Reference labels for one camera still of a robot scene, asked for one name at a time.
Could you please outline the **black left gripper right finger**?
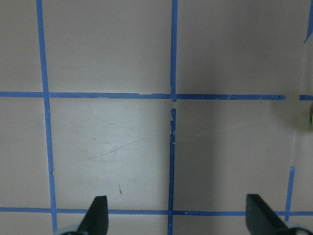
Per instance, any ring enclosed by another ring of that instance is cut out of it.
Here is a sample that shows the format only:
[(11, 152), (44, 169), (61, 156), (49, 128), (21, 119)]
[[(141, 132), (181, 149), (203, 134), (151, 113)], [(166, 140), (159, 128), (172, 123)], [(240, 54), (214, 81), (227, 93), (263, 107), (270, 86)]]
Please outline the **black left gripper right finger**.
[(289, 229), (258, 194), (246, 195), (246, 227), (251, 235), (288, 235)]

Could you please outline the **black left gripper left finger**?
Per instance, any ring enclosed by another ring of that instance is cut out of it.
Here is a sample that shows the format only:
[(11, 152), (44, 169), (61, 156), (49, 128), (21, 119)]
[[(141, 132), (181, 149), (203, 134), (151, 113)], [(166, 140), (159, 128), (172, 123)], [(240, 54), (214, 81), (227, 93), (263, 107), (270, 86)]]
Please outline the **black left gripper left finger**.
[(109, 228), (106, 196), (96, 196), (76, 232), (79, 235), (106, 235)]

